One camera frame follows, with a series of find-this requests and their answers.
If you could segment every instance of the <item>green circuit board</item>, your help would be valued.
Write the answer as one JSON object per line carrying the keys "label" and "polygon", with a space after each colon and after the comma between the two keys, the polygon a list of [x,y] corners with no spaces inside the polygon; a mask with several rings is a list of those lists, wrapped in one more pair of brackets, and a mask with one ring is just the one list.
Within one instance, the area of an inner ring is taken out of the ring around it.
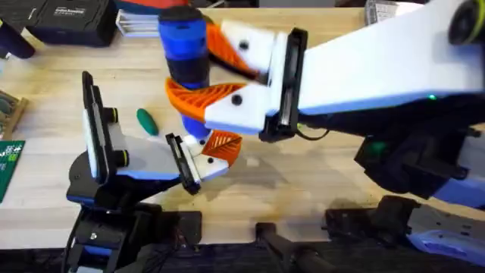
{"label": "green circuit board", "polygon": [[24,140],[0,141],[0,203],[7,192],[24,145]]}

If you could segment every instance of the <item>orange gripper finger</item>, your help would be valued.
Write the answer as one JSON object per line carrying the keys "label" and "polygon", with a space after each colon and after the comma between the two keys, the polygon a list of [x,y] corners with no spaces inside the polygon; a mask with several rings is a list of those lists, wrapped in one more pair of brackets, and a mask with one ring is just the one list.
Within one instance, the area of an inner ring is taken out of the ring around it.
{"label": "orange gripper finger", "polygon": [[245,71],[249,74],[257,75],[258,72],[249,66],[237,55],[232,45],[227,41],[221,28],[215,24],[207,24],[207,48],[217,58],[230,66]]}
{"label": "orange gripper finger", "polygon": [[205,123],[205,108],[244,87],[244,83],[225,83],[188,90],[171,78],[165,81],[165,92],[173,107],[181,114]]}
{"label": "orange gripper finger", "polygon": [[242,141],[242,137],[236,133],[214,130],[205,144],[202,154],[223,159],[230,167],[239,155]]}

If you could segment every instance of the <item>wooden surface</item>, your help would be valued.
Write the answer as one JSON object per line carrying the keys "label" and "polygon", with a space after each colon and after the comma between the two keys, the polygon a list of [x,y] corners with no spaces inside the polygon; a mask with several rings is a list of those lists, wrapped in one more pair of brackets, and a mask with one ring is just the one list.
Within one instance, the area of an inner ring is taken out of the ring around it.
{"label": "wooden surface", "polygon": [[[271,30],[293,27],[310,33],[310,46],[363,26],[362,9],[205,10],[215,21],[243,20]],[[126,135],[146,137],[136,110],[146,108],[165,133],[184,135],[180,116],[164,94],[168,76],[158,39],[117,36],[108,49],[46,46],[34,42],[35,58],[8,61],[0,88],[30,103],[15,139],[27,140],[17,170],[0,204],[0,248],[63,247],[79,206],[65,193],[72,161],[84,149],[81,72],[89,71],[107,107],[117,107]],[[212,83],[238,81],[214,68]],[[190,196],[175,187],[150,199],[166,210],[200,210],[203,243],[254,240],[257,221],[275,221],[292,240],[320,240],[327,208],[375,205],[385,193],[353,161],[361,138],[331,133],[322,141],[297,137],[276,144],[245,136],[242,151],[228,174]],[[435,202],[442,209],[479,217],[476,212]]]}

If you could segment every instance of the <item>black mount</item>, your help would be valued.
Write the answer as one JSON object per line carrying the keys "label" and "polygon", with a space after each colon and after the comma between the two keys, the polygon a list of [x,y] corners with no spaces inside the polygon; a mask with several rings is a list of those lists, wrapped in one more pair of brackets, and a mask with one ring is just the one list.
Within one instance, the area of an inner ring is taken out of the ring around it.
{"label": "black mount", "polygon": [[374,209],[328,209],[325,226],[332,241],[358,243],[371,239],[386,248],[411,246],[408,221],[421,205],[413,199],[384,196]]}
{"label": "black mount", "polygon": [[308,32],[305,30],[295,28],[288,35],[280,111],[273,117],[266,117],[264,129],[259,134],[263,142],[274,143],[292,138],[298,130],[298,100],[307,41]]}
{"label": "black mount", "polygon": [[357,273],[350,268],[337,268],[331,265],[308,244],[294,243],[281,237],[273,223],[257,223],[256,240],[266,247],[280,272]]}

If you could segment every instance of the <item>blue object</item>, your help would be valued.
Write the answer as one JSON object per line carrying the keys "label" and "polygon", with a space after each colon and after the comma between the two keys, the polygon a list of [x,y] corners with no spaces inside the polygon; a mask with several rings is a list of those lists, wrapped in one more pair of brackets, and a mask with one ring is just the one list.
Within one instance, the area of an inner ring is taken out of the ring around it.
{"label": "blue object", "polygon": [[[158,18],[158,32],[172,78],[187,89],[209,85],[206,24],[202,14],[189,6],[168,8]],[[210,134],[203,123],[182,115],[183,126],[194,137]]]}
{"label": "blue object", "polygon": [[111,255],[111,249],[106,249],[104,247],[84,246],[84,250],[91,255],[98,255],[98,256],[110,256]]}

